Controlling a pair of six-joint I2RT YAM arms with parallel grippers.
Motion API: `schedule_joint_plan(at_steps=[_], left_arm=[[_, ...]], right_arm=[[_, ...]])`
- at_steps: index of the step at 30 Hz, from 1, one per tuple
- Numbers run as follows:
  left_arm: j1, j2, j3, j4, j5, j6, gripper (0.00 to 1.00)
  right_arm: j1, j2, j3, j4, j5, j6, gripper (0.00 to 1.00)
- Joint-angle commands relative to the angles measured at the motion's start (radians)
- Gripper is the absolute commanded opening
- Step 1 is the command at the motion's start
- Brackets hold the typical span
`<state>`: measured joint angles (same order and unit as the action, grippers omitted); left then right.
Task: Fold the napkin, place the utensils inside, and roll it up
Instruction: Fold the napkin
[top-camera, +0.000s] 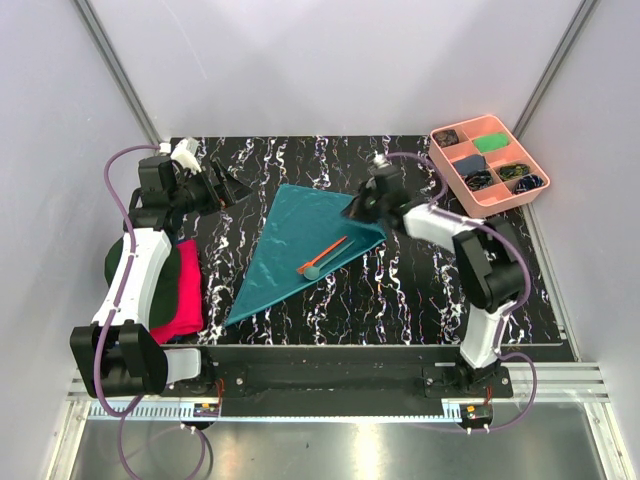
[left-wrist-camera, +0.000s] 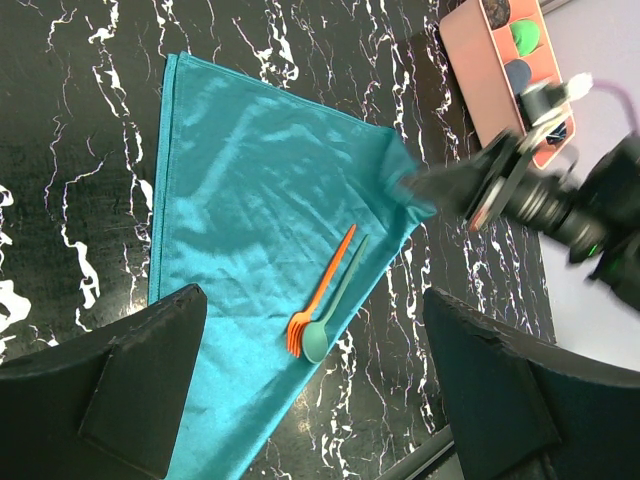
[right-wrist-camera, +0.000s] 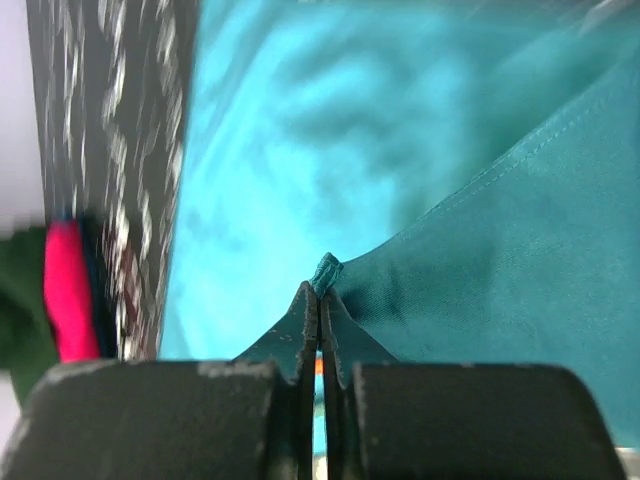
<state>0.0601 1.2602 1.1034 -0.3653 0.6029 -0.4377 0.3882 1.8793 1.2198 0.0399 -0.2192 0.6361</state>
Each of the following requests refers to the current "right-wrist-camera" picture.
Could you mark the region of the teal cloth napkin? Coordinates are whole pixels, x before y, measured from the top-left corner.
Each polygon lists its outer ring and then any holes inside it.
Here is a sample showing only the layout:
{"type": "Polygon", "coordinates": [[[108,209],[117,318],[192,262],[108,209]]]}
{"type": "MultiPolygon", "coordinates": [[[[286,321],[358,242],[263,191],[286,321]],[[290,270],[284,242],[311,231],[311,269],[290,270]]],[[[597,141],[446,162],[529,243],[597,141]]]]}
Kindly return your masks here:
{"type": "Polygon", "coordinates": [[[639,5],[206,1],[159,355],[298,285],[415,362],[558,364],[639,444],[639,5]]]}

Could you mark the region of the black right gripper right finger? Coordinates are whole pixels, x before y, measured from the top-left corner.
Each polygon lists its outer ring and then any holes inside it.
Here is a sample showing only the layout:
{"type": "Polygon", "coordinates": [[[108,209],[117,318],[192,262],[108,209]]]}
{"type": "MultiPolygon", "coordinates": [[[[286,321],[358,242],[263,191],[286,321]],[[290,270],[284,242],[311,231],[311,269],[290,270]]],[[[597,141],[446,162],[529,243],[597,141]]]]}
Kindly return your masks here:
{"type": "Polygon", "coordinates": [[[402,363],[339,296],[319,303],[332,479],[624,479],[600,411],[571,371],[402,363]]]}

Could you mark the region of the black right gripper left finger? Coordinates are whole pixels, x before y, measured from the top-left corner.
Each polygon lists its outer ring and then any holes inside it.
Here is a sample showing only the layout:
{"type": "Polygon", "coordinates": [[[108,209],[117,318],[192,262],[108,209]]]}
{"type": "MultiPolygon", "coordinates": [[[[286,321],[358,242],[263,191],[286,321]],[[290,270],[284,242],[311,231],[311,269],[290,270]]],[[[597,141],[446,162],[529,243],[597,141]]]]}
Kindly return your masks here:
{"type": "Polygon", "coordinates": [[[317,297],[231,361],[51,368],[1,460],[5,479],[309,479],[317,297]]]}

